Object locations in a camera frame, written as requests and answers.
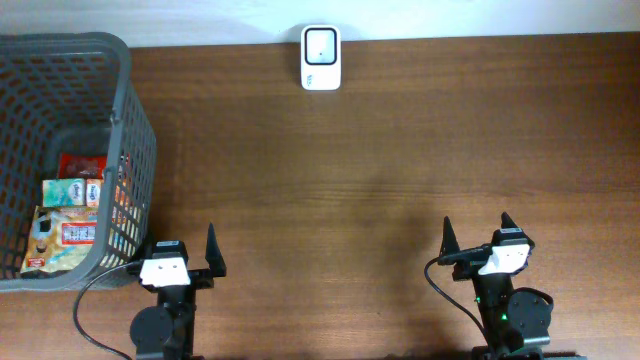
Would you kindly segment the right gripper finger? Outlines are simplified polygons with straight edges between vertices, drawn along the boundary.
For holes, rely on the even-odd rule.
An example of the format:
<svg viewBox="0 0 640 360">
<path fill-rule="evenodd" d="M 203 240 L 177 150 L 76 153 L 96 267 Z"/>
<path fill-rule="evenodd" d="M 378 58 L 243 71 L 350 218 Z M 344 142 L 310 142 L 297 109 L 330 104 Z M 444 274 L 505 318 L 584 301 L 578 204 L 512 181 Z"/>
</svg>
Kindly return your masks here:
<svg viewBox="0 0 640 360">
<path fill-rule="evenodd" d="M 513 221 L 513 219 L 508 215 L 507 212 L 503 212 L 501 214 L 501 229 L 513 229 L 517 227 L 518 225 Z"/>
<path fill-rule="evenodd" d="M 458 253 L 459 251 L 459 243 L 457 241 L 451 220 L 448 216 L 445 216 L 443 220 L 443 235 L 439 255 L 449 256 Z"/>
</svg>

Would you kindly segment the orange tissue pack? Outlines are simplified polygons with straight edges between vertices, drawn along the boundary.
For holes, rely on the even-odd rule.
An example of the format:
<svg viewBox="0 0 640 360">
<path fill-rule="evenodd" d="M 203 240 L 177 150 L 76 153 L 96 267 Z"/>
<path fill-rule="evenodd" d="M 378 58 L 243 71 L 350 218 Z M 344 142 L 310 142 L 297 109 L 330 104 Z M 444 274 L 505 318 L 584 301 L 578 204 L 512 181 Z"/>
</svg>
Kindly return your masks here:
<svg viewBox="0 0 640 360">
<path fill-rule="evenodd" d="M 103 185 L 102 179 L 86 180 L 86 205 L 91 208 L 98 208 L 100 203 L 100 193 Z"/>
</svg>

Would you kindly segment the green tissue pack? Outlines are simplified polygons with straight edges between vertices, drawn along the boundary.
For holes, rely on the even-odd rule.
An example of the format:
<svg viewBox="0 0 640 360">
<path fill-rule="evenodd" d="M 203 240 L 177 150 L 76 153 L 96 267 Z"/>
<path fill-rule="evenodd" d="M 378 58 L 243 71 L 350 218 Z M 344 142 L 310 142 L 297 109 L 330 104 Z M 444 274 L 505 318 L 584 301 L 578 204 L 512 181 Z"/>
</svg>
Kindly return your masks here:
<svg viewBox="0 0 640 360">
<path fill-rule="evenodd" d="M 86 181 L 82 178 L 51 179 L 42 182 L 43 206 L 84 206 Z"/>
</svg>

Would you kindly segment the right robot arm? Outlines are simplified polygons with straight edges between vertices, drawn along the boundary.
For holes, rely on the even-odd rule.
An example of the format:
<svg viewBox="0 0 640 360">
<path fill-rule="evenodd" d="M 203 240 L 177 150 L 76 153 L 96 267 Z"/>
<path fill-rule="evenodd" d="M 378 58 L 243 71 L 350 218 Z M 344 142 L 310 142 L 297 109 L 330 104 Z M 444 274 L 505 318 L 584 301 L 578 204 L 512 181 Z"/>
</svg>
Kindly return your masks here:
<svg viewBox="0 0 640 360">
<path fill-rule="evenodd" d="M 535 242 L 507 213 L 491 241 L 461 249 L 451 220 L 443 220 L 443 237 L 434 262 L 453 268 L 452 279 L 471 281 L 480 313 L 472 320 L 486 344 L 472 349 L 473 359 L 578 359 L 573 352 L 549 353 L 553 298 L 536 289 L 515 288 L 512 278 L 528 266 Z"/>
</svg>

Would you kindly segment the yellow snack bag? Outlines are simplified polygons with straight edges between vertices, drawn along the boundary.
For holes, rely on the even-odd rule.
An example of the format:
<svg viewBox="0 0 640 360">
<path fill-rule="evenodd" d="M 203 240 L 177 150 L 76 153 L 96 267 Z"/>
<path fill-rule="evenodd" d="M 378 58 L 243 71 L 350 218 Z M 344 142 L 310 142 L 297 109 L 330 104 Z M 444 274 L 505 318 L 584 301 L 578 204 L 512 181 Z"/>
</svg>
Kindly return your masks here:
<svg viewBox="0 0 640 360">
<path fill-rule="evenodd" d="M 54 276 L 79 265 L 91 250 L 98 209 L 86 206 L 37 206 L 20 274 Z"/>
</svg>

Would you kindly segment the red Hacks candy bag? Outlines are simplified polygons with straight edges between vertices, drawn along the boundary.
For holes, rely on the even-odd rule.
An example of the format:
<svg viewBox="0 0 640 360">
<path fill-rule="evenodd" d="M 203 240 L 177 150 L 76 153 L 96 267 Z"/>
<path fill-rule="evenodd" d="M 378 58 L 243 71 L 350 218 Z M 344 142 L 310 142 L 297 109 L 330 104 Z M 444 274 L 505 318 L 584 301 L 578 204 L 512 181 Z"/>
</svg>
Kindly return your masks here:
<svg viewBox="0 0 640 360">
<path fill-rule="evenodd" d="M 58 161 L 57 177 L 102 179 L 106 164 L 106 155 L 82 156 L 62 153 Z"/>
</svg>

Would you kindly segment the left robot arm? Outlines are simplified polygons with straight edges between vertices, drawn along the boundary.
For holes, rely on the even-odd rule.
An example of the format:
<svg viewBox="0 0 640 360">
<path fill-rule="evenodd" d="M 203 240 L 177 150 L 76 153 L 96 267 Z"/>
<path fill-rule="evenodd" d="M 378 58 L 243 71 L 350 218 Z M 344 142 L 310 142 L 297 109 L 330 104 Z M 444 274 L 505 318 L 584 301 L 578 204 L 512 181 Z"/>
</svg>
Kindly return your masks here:
<svg viewBox="0 0 640 360">
<path fill-rule="evenodd" d="M 227 275 L 215 228 L 207 229 L 206 268 L 189 269 L 189 256 L 179 240 L 152 242 L 136 256 L 141 263 L 129 272 L 157 296 L 156 304 L 139 311 L 130 325 L 137 359 L 191 360 L 194 352 L 196 293 L 212 289 Z"/>
</svg>

